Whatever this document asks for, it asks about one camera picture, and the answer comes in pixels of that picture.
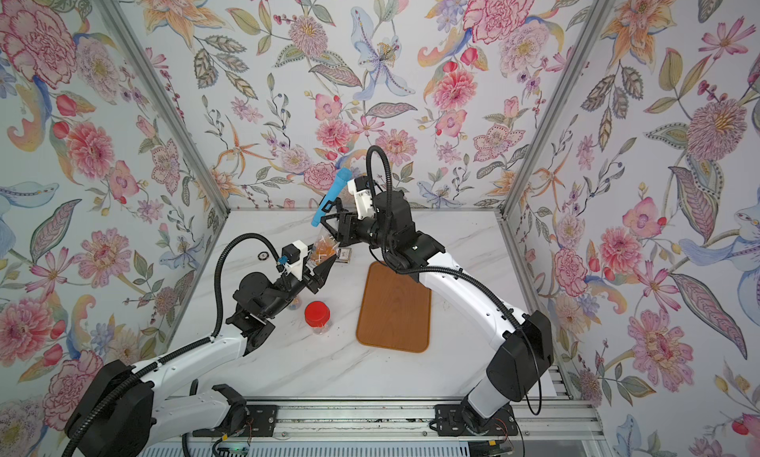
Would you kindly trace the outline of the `clear jar with candies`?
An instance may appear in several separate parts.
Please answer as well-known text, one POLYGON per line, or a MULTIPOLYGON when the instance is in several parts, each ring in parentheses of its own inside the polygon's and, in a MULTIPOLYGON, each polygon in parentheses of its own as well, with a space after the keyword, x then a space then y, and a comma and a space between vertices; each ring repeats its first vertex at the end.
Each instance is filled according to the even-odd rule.
POLYGON ((313 244, 310 261, 314 265, 320 265, 328 259, 334 258, 338 263, 350 263, 352 250, 348 247, 340 247, 338 243, 328 235, 319 237, 313 244))

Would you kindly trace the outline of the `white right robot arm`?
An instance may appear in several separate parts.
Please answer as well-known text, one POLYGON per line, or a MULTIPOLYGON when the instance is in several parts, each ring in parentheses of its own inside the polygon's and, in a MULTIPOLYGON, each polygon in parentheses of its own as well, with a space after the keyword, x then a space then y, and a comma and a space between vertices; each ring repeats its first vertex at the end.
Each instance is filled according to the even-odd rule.
POLYGON ((478 326, 495 351, 484 377, 461 402, 460 421, 481 433, 498 411, 540 390, 553 363, 548 317, 513 307, 468 274, 439 241, 417 229, 402 193, 361 190, 353 197, 356 208, 350 211, 338 194, 327 194, 313 224, 342 247, 365 243, 379 250, 392 271, 440 294, 478 326))

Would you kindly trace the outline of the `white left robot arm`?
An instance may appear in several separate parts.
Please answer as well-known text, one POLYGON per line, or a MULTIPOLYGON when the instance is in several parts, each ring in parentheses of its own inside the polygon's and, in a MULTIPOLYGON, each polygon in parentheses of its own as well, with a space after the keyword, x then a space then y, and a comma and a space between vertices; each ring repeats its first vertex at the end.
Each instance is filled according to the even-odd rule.
POLYGON ((65 425, 66 456, 137 456, 145 448, 208 429, 234 434, 251 419, 247 399, 222 383, 192 396, 175 392, 258 350, 274 326, 236 308, 217 336, 207 336, 134 365, 115 360, 93 379, 65 425))

